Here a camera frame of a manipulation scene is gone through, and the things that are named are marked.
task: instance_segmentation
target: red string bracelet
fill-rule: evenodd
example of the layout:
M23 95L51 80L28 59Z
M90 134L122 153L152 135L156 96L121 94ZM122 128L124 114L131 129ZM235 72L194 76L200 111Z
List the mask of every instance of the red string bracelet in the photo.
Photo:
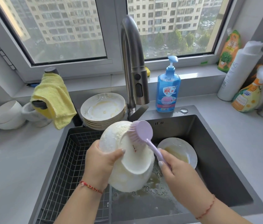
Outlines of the red string bracelet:
M197 220L203 218L203 216L206 215L208 213L208 211L212 208L212 205L214 204L214 201L215 201L215 195L214 194L212 194L212 195L213 195L212 203L210 204L210 206L206 209L206 211L202 215L200 215L199 217L196 218Z
M94 191L96 191L96 192L99 192L99 193L103 194L103 191L100 191L100 190L94 188L93 186L91 186L91 185L85 183L85 182L82 181L82 180L80 180L80 183L81 183L82 186L85 185L85 186L87 186L88 188L90 188L90 189L92 189L92 190L94 190Z

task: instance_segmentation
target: sink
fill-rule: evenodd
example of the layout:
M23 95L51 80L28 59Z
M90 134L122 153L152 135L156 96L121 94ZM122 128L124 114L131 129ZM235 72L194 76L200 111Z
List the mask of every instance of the sink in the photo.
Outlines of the sink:
M145 112L139 120L147 120L153 128L152 142L157 146L163 139L178 137L195 149L196 171L207 188L219 200L242 216L263 213L263 202L238 169L227 151L212 132L195 106L180 107L172 113ZM42 193L35 206L31 223L53 223L81 179L85 153L102 131L88 127L65 132L53 158ZM192 214L179 204L165 183L157 162L145 186L132 193L108 187L102 196L96 216L97 223L193 223Z

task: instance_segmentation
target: soapy water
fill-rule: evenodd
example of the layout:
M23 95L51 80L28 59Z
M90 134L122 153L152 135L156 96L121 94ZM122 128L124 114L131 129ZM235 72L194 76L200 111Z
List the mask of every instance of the soapy water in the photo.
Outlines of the soapy water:
M171 193L169 186L165 182L165 179L161 174L160 168L156 164L156 162L154 163L151 177L149 178L148 182L142 187L142 189L131 193L124 193L113 189L112 201L120 203L120 200L122 201L127 198L140 200L141 198L147 196L159 197L173 202L174 208L172 208L173 210L170 210L170 213L168 215L189 213L189 211L184 206L182 206ZM157 206L158 205L156 204L151 205L151 208L159 209Z

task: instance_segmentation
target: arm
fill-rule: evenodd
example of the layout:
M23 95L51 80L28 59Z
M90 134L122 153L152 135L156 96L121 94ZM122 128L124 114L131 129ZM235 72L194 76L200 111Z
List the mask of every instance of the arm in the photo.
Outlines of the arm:
M165 180L174 197L195 217L200 217L212 204L213 195L204 185L198 173L165 150L160 150L172 171L159 162ZM202 224L251 224L217 198L207 214L199 219Z
M82 180L103 191L111 175L114 162L123 156L124 150L118 149L106 154L99 150L96 140L86 152L85 171ZM79 184L74 190L54 224L93 224L101 194Z

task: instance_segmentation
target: white countertop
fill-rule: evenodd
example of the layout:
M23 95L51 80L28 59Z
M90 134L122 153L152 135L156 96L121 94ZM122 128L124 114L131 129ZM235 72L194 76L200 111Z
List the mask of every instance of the white countertop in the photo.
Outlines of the white countertop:
M263 201L263 118L240 113L215 94L178 98L177 107L187 105L197 107ZM0 224L28 223L62 132L52 124L0 130ZM263 223L263 214L246 218Z

